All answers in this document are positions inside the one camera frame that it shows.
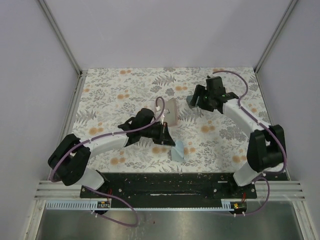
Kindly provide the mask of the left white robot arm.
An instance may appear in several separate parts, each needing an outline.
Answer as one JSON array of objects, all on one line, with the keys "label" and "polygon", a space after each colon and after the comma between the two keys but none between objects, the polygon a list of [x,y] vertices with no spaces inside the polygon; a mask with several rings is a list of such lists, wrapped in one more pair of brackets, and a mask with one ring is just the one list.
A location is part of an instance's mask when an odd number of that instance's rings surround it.
[{"label": "left white robot arm", "polygon": [[148,108],[142,108],[118,126],[115,132],[104,133],[81,140],[71,133],[64,137],[48,159],[52,182],[65,186],[82,185],[91,189],[98,198],[107,195],[108,180],[98,170],[88,168],[91,158],[111,150],[122,149],[148,138],[156,145],[176,145],[169,133],[167,122]]}]

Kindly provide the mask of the blue-grey glasses case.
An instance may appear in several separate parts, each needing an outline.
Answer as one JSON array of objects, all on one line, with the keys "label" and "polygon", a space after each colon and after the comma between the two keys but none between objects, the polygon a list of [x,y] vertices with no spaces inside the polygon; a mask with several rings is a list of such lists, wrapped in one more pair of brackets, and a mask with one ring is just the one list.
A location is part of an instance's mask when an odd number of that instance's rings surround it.
[{"label": "blue-grey glasses case", "polygon": [[198,97],[195,95],[188,95],[186,97],[186,102],[189,108],[196,108],[197,107],[197,102],[198,102]]}]

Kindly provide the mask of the pink glasses case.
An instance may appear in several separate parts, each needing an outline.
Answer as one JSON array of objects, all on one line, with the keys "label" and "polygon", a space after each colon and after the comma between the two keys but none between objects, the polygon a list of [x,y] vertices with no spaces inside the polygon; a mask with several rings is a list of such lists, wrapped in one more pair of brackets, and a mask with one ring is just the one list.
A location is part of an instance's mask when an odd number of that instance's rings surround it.
[{"label": "pink glasses case", "polygon": [[178,124],[178,104],[175,98],[171,98],[165,102],[164,121],[167,122],[169,127]]}]

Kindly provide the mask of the blue cloth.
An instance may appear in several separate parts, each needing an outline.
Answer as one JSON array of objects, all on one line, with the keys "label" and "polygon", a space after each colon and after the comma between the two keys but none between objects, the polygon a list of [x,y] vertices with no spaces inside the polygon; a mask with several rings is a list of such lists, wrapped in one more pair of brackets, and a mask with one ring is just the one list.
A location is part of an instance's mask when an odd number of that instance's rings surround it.
[{"label": "blue cloth", "polygon": [[170,154],[171,154],[171,160],[174,162],[182,163],[185,161],[185,148],[181,140],[177,140],[175,142],[175,146],[171,148]]}]

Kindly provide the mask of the white sunglasses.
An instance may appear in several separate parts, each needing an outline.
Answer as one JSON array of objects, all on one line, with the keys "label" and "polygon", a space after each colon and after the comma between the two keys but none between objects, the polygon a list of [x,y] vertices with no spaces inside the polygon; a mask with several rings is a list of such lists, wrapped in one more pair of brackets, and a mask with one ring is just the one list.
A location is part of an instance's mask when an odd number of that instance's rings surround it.
[{"label": "white sunglasses", "polygon": [[135,117],[137,114],[136,113],[134,113],[134,112],[128,112],[128,111],[123,111],[123,110],[116,110],[117,112],[119,112],[119,113],[122,113],[122,114],[126,114],[126,115],[129,115],[129,116],[131,116],[131,117]]}]

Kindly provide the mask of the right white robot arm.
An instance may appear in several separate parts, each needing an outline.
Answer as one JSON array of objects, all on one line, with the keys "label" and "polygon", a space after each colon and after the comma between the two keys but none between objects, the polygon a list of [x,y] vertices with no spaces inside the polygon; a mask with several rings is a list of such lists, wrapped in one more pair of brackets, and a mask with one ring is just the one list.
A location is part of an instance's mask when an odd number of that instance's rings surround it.
[{"label": "right white robot arm", "polygon": [[219,111],[230,118],[249,139],[247,163],[233,174],[234,181],[228,184],[228,194],[239,198],[246,191],[246,185],[252,183],[271,168],[287,166],[287,154],[284,129],[280,125],[270,125],[251,114],[241,105],[241,96],[227,92],[222,78],[207,77],[206,86],[196,85],[193,95],[186,98],[190,108],[205,111]]}]

